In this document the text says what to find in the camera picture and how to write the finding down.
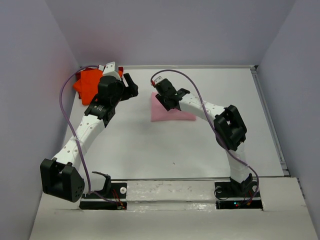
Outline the pink t shirt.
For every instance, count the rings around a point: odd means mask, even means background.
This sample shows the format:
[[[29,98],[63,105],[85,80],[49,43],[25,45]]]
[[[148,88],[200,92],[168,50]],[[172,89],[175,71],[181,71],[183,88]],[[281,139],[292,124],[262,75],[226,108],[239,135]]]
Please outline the pink t shirt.
[[[151,93],[151,108],[150,108],[150,121],[161,122],[161,121],[196,121],[196,116],[179,111],[177,109],[171,109],[167,111],[161,103],[156,99],[156,93]]]

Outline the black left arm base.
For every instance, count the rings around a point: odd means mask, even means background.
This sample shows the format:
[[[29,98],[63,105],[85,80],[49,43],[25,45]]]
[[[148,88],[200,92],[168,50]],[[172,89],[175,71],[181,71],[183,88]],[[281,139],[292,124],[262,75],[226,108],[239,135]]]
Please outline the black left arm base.
[[[126,210],[128,183],[113,181],[108,174],[101,172],[93,171],[92,173],[104,177],[103,188],[95,190],[91,194],[83,194],[80,198],[79,208],[81,210]]]

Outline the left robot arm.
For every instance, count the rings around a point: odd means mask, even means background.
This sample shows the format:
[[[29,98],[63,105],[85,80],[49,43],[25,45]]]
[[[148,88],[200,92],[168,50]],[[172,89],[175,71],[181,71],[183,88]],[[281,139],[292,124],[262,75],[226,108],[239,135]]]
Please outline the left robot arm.
[[[116,77],[111,74],[100,78],[97,94],[84,111],[77,128],[70,127],[72,137],[52,158],[40,164],[42,190],[45,194],[72,203],[83,194],[97,194],[104,198],[110,194],[111,185],[104,180],[92,187],[85,155],[98,135],[107,127],[121,101],[139,94],[139,87],[129,73]]]

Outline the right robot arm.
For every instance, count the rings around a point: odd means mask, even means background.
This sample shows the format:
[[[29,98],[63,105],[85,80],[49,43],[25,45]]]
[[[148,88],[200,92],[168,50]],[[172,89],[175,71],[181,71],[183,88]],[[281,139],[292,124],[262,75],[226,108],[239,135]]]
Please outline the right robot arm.
[[[235,196],[246,193],[253,181],[245,154],[244,141],[247,127],[234,105],[223,107],[201,100],[189,90],[177,90],[162,77],[151,82],[156,99],[167,110],[193,114],[213,126],[218,144],[225,149],[230,168],[230,190]]]

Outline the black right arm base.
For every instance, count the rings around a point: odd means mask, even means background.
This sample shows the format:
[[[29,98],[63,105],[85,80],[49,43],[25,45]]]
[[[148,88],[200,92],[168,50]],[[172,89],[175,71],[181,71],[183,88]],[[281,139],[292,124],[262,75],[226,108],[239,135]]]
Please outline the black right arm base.
[[[215,206],[218,210],[263,209],[257,181],[252,174],[242,183],[235,180],[218,181],[214,183]]]

